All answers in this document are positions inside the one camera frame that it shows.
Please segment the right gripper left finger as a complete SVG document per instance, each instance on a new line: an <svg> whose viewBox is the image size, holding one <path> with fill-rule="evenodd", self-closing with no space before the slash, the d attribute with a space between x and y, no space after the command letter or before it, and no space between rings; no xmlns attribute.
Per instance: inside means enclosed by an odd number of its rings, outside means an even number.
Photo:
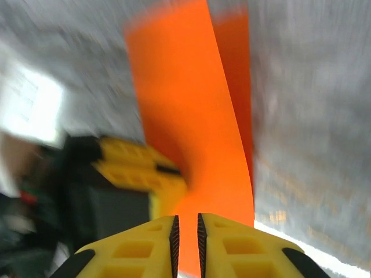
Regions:
<svg viewBox="0 0 371 278"><path fill-rule="evenodd" d="M165 216L80 248L52 277L177 277L179 217Z"/></svg>

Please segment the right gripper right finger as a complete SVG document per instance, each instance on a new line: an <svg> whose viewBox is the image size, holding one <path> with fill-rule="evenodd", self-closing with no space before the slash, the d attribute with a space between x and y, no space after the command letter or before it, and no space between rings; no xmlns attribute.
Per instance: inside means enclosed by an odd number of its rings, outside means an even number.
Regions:
<svg viewBox="0 0 371 278"><path fill-rule="evenodd" d="M198 214L201 277L327 277L296 244L211 213Z"/></svg>

